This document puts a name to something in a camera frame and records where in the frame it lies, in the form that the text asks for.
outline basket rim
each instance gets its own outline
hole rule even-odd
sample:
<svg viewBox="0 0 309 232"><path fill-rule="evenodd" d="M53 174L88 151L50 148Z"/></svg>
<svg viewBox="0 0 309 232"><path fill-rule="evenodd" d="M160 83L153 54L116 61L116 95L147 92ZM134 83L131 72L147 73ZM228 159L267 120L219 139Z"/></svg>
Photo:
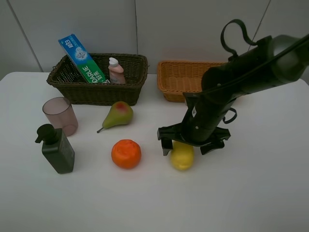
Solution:
<svg viewBox="0 0 309 232"><path fill-rule="evenodd" d="M216 64L216 65L220 65L220 64L225 64L226 62L222 62L222 61L189 61L189 60L163 60L161 62L158 63L158 67L157 67L157 85L159 90L162 93L165 94L173 94L173 95L178 95L179 93L199 93L201 91L199 90L192 90L192 91L185 91L185 90L170 90L167 89L163 86L162 83L162 65L164 64L169 64L169 63L190 63L190 64Z"/></svg>
<svg viewBox="0 0 309 232"><path fill-rule="evenodd" d="M107 84L102 84L102 83L87 83L87 82L60 82L60 81L54 81L52 79L53 75L60 69L61 65L67 60L70 59L68 55L65 55L62 57L62 59L58 62L56 66L53 67L53 70L49 73L47 77L47 83L54 86L54 87L112 87L115 88L117 87L118 89L126 89L126 88L136 88L136 87L141 87L145 83L147 79L147 74L148 74L148 60L147 57L143 55L137 55L137 54L122 54L122 53L89 53L90 56L125 56L125 57L139 57L143 60L143 75L142 78L139 80L139 82L134 83L134 84L113 84L109 83Z"/></svg>

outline orange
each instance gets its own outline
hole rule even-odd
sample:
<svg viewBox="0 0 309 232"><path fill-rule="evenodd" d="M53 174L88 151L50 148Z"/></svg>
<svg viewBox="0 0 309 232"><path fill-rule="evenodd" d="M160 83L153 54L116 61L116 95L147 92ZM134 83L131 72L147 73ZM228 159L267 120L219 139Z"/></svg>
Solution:
<svg viewBox="0 0 309 232"><path fill-rule="evenodd" d="M118 167L134 168L139 164L140 159L140 146L130 139L120 140L112 147L112 160Z"/></svg>

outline dark green pump bottle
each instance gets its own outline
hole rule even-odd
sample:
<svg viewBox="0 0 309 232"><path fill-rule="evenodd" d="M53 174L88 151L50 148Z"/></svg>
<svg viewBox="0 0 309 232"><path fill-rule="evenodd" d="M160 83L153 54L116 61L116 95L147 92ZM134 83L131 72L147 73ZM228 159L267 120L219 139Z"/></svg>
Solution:
<svg viewBox="0 0 309 232"><path fill-rule="evenodd" d="M59 174L71 173L74 168L75 152L62 129L44 124L37 130L36 143L43 141L42 153Z"/></svg>

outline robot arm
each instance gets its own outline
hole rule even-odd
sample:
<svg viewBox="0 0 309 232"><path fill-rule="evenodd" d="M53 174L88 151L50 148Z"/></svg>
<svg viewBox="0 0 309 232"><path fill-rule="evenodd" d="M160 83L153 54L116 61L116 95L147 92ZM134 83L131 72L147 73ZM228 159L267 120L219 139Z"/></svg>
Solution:
<svg viewBox="0 0 309 232"><path fill-rule="evenodd" d="M257 47L241 56L229 48L224 31L230 23L240 25L244 40ZM297 81L309 65L309 35L302 39L267 36L255 43L249 39L242 21L234 19L228 24L221 33L221 43L233 56L228 63L204 73L202 92L183 93L188 110L181 123L158 129L164 156L173 149L172 140L199 146L202 155L223 148L223 140L231 135L228 129L217 125L221 120L226 122L229 110L234 111L231 106L236 98Z"/></svg>

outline white bottle cap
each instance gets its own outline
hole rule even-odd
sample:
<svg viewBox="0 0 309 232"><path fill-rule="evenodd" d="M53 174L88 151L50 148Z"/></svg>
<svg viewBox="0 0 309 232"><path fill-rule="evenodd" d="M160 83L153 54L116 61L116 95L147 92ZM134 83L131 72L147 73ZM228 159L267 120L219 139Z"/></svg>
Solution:
<svg viewBox="0 0 309 232"><path fill-rule="evenodd" d="M111 57L111 58L110 58L110 65L111 65L113 68L115 68L115 67L118 66L118 61L117 61L115 58Z"/></svg>

